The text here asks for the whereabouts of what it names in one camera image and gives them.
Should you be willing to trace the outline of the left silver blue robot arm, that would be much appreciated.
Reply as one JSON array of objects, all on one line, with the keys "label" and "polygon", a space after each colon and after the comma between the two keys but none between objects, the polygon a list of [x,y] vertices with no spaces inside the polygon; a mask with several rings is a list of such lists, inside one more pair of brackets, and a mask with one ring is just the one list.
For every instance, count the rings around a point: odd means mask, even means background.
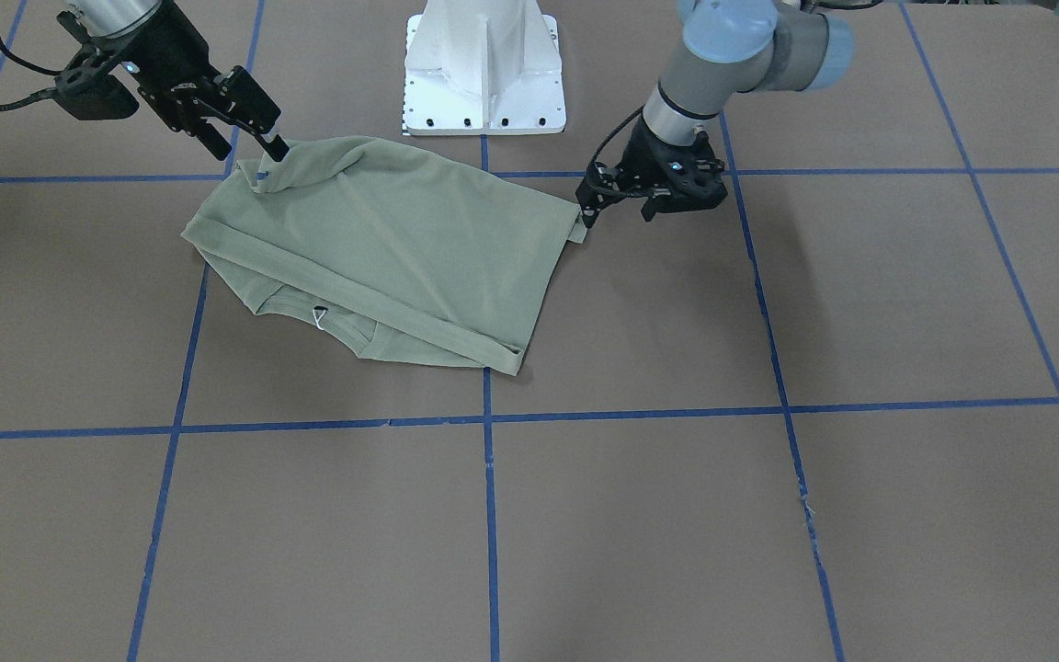
[{"label": "left silver blue robot arm", "polygon": [[593,154],[576,187],[587,229],[624,200],[656,215],[722,205],[726,164],[711,147],[708,125],[736,94],[805,92],[832,86],[856,54],[842,17],[780,1],[682,1],[680,42],[650,97],[623,119],[629,133],[613,165]]}]

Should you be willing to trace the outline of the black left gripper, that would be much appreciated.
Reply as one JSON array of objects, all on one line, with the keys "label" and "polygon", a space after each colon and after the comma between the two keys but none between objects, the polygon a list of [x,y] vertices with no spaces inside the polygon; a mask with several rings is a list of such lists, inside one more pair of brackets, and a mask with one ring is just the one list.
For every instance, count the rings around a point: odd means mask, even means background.
[{"label": "black left gripper", "polygon": [[645,222],[660,214],[711,211],[730,194],[723,172],[724,162],[713,151],[705,130],[695,130],[690,145],[671,145],[639,119],[620,162],[614,167],[599,164],[599,183],[584,179],[577,184],[580,222],[593,229],[602,211],[624,200],[643,202]]}]

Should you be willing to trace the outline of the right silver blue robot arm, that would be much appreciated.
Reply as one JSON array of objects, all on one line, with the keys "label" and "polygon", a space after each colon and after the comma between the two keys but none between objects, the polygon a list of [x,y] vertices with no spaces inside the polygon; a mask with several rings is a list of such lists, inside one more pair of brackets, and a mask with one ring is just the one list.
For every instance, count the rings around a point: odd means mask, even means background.
[{"label": "right silver blue robot arm", "polygon": [[214,120],[251,135],[274,162],[289,153],[277,102],[247,68],[214,67],[207,39],[174,1],[70,1],[56,18],[80,44],[54,76],[53,100],[64,112],[127,119],[143,102],[215,159],[233,147]]}]

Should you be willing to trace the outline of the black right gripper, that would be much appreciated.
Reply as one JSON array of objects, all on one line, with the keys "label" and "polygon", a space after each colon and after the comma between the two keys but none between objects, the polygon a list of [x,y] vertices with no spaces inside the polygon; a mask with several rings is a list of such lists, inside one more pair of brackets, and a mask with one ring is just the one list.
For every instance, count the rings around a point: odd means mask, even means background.
[{"label": "black right gripper", "polygon": [[197,139],[213,156],[232,153],[211,119],[236,127],[281,163],[290,146],[279,135],[277,102],[243,66],[223,73],[210,62],[210,47],[180,8],[155,8],[134,30],[129,62],[139,94],[170,131]]}]

